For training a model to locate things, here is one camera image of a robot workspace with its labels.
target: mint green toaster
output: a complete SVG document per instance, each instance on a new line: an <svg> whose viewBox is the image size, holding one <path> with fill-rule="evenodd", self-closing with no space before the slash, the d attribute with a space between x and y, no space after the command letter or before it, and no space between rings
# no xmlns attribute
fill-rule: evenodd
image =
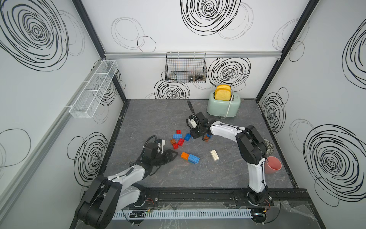
<svg viewBox="0 0 366 229"><path fill-rule="evenodd" d="M230 101L216 100L215 91L211 92L208 98L207 113L213 116L225 117L229 108L227 117L236 116L240 106L240 96L236 93L233 93L233 95L234 96L229 108Z"/></svg>

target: wall shelf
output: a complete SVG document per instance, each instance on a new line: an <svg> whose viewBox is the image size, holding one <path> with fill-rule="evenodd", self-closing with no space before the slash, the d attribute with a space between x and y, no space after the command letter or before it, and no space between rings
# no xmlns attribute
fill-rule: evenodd
<svg viewBox="0 0 366 229"><path fill-rule="evenodd" d="M93 117L118 68L115 60L102 60L98 64L97 70L70 109L74 118Z"/></svg>

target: plastic cup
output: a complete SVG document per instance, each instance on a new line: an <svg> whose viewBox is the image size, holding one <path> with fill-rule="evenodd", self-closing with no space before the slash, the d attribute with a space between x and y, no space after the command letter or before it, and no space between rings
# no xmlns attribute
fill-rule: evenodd
<svg viewBox="0 0 366 229"><path fill-rule="evenodd" d="M282 163L277 157L269 156L267 159L268 162L264 163L264 173L272 174L282 168Z"/></svg>

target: white lego brick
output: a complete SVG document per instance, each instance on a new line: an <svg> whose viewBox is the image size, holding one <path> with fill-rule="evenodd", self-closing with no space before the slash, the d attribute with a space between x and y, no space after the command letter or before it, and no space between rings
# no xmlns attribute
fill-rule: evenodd
<svg viewBox="0 0 366 229"><path fill-rule="evenodd" d="M217 155L216 150L211 150L210 152L211 152L211 155L213 157L213 160L218 160L219 159L219 156Z"/></svg>

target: black wire basket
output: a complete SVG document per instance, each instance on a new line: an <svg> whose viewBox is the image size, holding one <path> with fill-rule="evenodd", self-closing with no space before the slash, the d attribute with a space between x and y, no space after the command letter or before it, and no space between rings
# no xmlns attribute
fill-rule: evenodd
<svg viewBox="0 0 366 229"><path fill-rule="evenodd" d="M165 81L205 83L207 78L206 53L167 52Z"/></svg>

